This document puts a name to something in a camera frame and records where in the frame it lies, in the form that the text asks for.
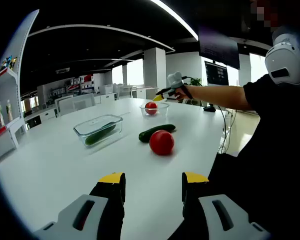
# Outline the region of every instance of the box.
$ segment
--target box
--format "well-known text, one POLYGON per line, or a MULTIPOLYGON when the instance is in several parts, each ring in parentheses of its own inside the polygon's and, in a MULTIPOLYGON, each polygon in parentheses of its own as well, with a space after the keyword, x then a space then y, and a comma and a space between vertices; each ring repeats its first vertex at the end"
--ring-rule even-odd
POLYGON ((101 94, 111 94, 111 93, 113 93, 113 85, 110 84, 110 85, 100 86, 100 93, 101 94))
POLYGON ((111 142, 122 131, 123 118, 114 115, 103 115, 76 125, 73 130, 86 147, 101 142, 111 142))

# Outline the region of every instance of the vr headset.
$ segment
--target vr headset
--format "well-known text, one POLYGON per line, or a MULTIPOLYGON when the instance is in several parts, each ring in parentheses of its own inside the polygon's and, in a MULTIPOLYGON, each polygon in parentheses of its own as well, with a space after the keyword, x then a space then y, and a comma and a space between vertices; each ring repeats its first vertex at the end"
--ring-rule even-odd
POLYGON ((300 86, 300 36, 281 27, 273 33, 273 40, 265 57, 271 79, 276 84, 300 86))

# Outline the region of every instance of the red tomato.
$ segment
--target red tomato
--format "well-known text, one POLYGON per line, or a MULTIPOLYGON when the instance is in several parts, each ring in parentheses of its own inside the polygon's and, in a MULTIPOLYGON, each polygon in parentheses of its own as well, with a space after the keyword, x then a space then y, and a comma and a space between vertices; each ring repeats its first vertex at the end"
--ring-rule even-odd
POLYGON ((153 115, 156 113, 158 105, 155 103, 155 102, 148 102, 146 105, 145 105, 145 111, 150 114, 150 115, 153 115))
POLYGON ((170 154, 173 146, 174 139, 168 131, 158 130, 150 137, 150 148, 157 155, 170 154))

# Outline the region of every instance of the monitor screen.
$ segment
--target monitor screen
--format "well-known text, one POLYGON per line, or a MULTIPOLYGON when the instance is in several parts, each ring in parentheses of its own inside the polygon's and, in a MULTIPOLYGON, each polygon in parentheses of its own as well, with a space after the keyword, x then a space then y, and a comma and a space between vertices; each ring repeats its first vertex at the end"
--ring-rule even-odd
POLYGON ((200 56, 240 69, 238 44, 217 31, 199 27, 200 56))
POLYGON ((225 67, 208 61, 204 62, 208 85, 229 85, 228 70, 225 67))

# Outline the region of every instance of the glass bowl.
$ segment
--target glass bowl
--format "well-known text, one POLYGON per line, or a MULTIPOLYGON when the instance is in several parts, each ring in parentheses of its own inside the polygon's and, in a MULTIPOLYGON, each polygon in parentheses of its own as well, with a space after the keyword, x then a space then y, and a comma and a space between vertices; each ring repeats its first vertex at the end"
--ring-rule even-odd
POLYGON ((122 130, 123 118, 114 115, 103 115, 76 125, 73 130, 86 147, 105 142, 122 130))
POLYGON ((157 104, 157 108, 148 108, 148 107, 145 107, 145 103, 142 104, 140 106, 140 109, 141 109, 141 112, 142 112, 142 115, 146 118, 165 118, 167 117, 168 115, 168 109, 169 109, 169 105, 167 103, 164 103, 164 102, 156 102, 157 104))

